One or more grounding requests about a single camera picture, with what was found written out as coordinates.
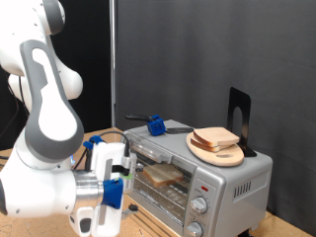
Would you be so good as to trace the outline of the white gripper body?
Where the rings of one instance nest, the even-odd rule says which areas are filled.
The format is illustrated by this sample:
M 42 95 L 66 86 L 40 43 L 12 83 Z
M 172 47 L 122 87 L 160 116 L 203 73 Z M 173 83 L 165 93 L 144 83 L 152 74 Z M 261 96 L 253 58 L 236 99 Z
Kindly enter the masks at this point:
M 112 172 L 112 166 L 121 164 L 123 154 L 124 145 L 122 143 L 100 142 L 94 145 L 92 170 L 101 188 L 104 187 L 103 181 L 115 180 L 120 177 L 119 172 Z M 93 237 L 117 237 L 120 232 L 123 194 L 109 190 L 106 190 L 106 194 L 116 206 L 102 204 L 103 198 L 99 198 L 98 204 L 94 208 L 91 224 Z

